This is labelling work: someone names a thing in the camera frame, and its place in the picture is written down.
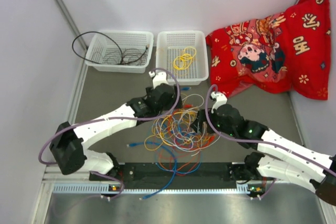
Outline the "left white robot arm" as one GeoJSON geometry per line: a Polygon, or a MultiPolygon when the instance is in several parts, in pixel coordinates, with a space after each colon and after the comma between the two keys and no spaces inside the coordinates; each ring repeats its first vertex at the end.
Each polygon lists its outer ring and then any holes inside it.
{"type": "Polygon", "coordinates": [[[173,107],[179,100],[177,86],[160,84],[148,87],[146,95],[133,98],[114,111],[102,115],[86,124],[59,125],[49,149],[63,175],[81,169],[101,173],[107,180],[119,174],[116,158],[110,153],[98,153],[89,148],[112,134],[151,121],[173,107]]]}

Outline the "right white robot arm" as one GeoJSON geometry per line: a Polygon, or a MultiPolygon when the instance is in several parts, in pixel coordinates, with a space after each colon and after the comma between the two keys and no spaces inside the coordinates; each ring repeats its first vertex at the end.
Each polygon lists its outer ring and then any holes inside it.
{"type": "Polygon", "coordinates": [[[324,202],[335,205],[335,157],[305,148],[256,121],[244,119],[229,104],[201,109],[190,127],[195,132],[227,135],[254,152],[245,160],[245,174],[252,180],[275,178],[301,186],[324,202]]]}

